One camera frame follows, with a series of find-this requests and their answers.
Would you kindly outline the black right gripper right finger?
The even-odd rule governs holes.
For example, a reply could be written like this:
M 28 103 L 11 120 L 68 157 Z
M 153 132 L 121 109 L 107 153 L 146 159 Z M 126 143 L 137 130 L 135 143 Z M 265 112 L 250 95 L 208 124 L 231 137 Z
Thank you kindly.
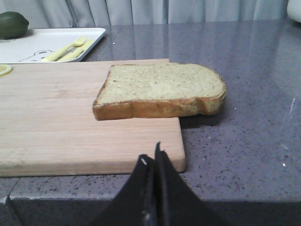
M 155 148 L 157 210 L 160 226 L 229 226 L 185 184 L 166 152 Z

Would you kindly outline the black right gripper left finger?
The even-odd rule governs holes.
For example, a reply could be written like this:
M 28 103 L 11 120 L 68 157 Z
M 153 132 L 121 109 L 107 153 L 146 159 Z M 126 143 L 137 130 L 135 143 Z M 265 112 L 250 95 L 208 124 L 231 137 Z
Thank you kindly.
M 134 171 L 109 205 L 90 226 L 154 226 L 154 160 L 138 157 Z

